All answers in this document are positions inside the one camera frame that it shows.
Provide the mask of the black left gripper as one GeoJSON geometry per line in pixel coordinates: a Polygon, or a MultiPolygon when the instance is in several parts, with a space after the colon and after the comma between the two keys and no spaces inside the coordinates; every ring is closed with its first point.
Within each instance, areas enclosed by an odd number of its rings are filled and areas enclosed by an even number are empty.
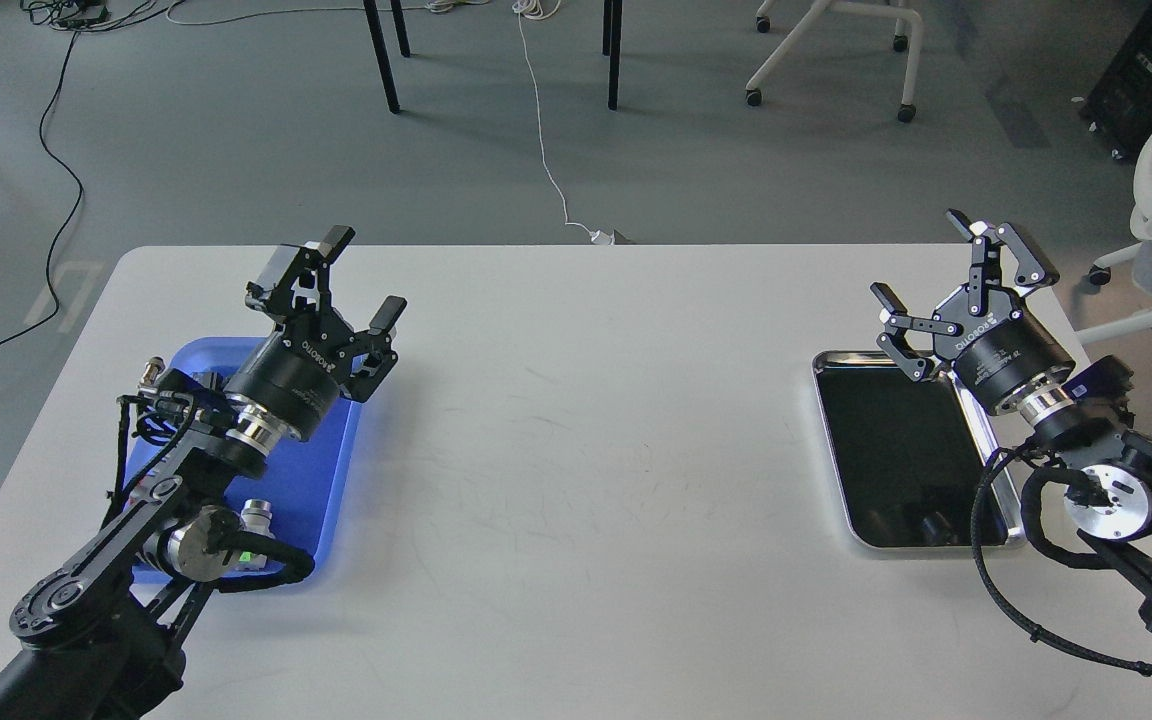
{"type": "Polygon", "coordinates": [[[268,316],[275,328],[223,384],[233,404],[260,407],[298,441],[319,429],[338,397],[357,404],[374,395],[397,364],[393,331],[407,300],[388,296],[364,331],[332,306],[329,268],[355,237],[333,225],[320,241],[280,243],[244,306],[268,316]]]}

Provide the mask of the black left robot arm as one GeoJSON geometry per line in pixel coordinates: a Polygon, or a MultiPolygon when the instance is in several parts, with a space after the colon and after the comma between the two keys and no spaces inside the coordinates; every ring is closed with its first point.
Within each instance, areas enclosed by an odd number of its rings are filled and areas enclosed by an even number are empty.
{"type": "Polygon", "coordinates": [[[355,232],[334,225],[276,247],[247,306],[274,327],[223,381],[147,361],[132,407],[159,450],[137,473],[116,461],[99,533],[15,602],[18,655],[0,670],[0,719],[141,719],[183,684],[183,644],[210,597],[306,579],[306,550],[247,526],[223,493],[260,478],[285,438],[306,441],[338,397],[365,402],[397,364],[391,296],[358,331],[332,305],[329,270],[355,232]]]}

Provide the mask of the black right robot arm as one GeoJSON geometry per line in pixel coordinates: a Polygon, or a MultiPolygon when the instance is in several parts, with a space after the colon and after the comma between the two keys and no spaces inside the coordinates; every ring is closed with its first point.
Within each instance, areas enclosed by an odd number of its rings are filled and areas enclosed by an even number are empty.
{"type": "Polygon", "coordinates": [[[1112,570],[1142,593],[1138,614],[1152,632],[1152,438],[1134,429],[1126,406],[1132,370],[1114,356],[1076,372],[1071,355],[1026,306],[1029,291],[1055,285],[1046,255],[1010,223],[973,222],[947,210],[972,247],[967,281],[920,318],[876,282],[884,329],[877,343],[905,377],[950,374],[986,414],[1020,414],[1030,437],[993,450],[975,486],[969,537],[975,566],[998,609],[1030,641],[1066,655],[1152,676],[1152,664],[1087,650],[1044,629],[1007,601],[980,548],[988,488],[1014,461],[1030,468],[1020,491],[1030,546],[1064,568],[1112,570]]]}

